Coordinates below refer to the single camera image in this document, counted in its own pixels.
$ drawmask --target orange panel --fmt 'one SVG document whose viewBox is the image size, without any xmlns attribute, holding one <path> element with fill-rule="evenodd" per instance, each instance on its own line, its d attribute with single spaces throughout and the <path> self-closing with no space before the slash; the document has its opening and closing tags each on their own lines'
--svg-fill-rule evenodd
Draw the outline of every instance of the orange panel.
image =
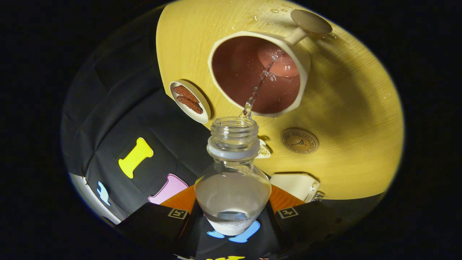
<svg viewBox="0 0 462 260">
<path fill-rule="evenodd" d="M 278 210 L 305 204 L 304 201 L 274 185 L 271 185 L 271 195 L 269 196 L 269 202 L 271 203 L 274 214 L 276 214 L 276 211 Z"/>
<path fill-rule="evenodd" d="M 196 193 L 194 192 L 194 185 L 192 185 L 162 202 L 161 205 L 179 210 L 187 210 L 191 214 L 195 200 Z"/>
</svg>

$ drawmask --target bottle opening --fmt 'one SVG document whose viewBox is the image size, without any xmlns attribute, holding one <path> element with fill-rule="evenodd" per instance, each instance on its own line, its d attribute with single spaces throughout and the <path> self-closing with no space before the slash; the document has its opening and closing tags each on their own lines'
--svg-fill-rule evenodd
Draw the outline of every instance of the bottle opening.
<svg viewBox="0 0 462 260">
<path fill-rule="evenodd" d="M 210 131 L 207 150 L 214 157 L 242 160 L 255 157 L 260 151 L 258 125 L 250 118 L 217 118 Z"/>
</svg>

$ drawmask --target black background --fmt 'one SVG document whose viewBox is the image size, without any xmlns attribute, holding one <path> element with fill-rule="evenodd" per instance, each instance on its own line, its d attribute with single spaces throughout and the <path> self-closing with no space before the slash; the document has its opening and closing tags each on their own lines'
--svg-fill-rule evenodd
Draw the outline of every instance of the black background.
<svg viewBox="0 0 462 260">
<path fill-rule="evenodd" d="M 117 235 L 70 185 L 59 143 L 67 87 L 87 55 L 116 28 L 165 1 L 28 1 L 2 8 L 7 90 L 2 224 L 16 259 L 165 259 Z M 380 205 L 310 259 L 355 256 L 455 258 L 461 210 L 456 151 L 456 10 L 440 1 L 297 1 L 361 40 L 382 61 L 401 96 L 406 145 Z"/>
</svg>

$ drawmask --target cup handle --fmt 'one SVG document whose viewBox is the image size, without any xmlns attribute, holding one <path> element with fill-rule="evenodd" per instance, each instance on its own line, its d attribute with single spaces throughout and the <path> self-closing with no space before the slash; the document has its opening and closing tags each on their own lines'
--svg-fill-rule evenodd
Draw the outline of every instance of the cup handle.
<svg viewBox="0 0 462 260">
<path fill-rule="evenodd" d="M 290 45 L 295 45 L 307 34 L 325 35 L 332 32 L 332 26 L 319 15 L 305 10 L 293 10 L 290 13 L 292 20 L 298 27 L 290 33 L 285 40 Z"/>
</svg>

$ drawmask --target water droplet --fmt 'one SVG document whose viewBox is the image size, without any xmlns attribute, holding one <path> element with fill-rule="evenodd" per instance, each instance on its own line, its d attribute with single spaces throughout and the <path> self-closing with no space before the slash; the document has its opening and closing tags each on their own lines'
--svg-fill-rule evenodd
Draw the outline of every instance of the water droplet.
<svg viewBox="0 0 462 260">
<path fill-rule="evenodd" d="M 328 40 L 335 40 L 337 36 L 333 33 L 329 33 L 328 35 L 323 36 L 323 38 Z"/>
</svg>

